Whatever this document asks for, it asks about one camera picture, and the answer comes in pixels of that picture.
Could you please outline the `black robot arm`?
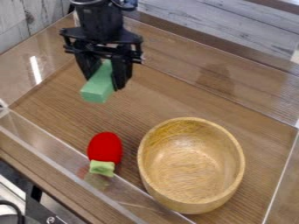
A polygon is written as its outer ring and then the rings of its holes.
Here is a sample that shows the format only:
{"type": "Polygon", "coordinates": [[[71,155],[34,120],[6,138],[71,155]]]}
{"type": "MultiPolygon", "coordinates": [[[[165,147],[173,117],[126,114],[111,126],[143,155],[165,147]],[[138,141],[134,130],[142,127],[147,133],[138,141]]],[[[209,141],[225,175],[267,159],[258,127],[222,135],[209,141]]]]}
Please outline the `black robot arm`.
{"type": "Polygon", "coordinates": [[[125,11],[134,11],[138,0],[70,0],[79,26],[62,28],[65,51],[74,54],[87,80],[113,65],[113,87],[118,91],[133,77],[134,64],[143,63],[143,37],[125,27],[125,11]]]}

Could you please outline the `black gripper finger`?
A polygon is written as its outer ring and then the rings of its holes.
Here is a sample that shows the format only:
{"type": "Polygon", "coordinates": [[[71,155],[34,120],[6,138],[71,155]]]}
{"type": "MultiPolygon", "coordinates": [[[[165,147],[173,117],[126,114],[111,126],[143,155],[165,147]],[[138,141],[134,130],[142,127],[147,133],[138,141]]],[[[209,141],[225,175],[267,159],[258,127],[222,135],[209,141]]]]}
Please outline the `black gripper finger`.
{"type": "Polygon", "coordinates": [[[134,65],[130,59],[122,56],[114,56],[111,59],[113,65],[113,83],[115,90],[126,87],[129,80],[133,77],[134,65]]]}
{"type": "Polygon", "coordinates": [[[89,80],[102,66],[102,58],[91,52],[78,52],[75,59],[85,78],[89,80]]]}

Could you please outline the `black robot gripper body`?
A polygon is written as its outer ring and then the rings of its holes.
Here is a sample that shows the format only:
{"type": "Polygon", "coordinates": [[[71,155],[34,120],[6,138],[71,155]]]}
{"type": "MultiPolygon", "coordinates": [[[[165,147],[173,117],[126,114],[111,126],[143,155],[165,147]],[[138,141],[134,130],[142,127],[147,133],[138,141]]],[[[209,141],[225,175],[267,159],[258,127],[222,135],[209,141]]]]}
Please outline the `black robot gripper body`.
{"type": "Polygon", "coordinates": [[[79,26],[62,28],[65,51],[102,58],[121,56],[131,63],[143,61],[143,37],[125,27],[123,12],[138,3],[73,3],[79,26]]]}

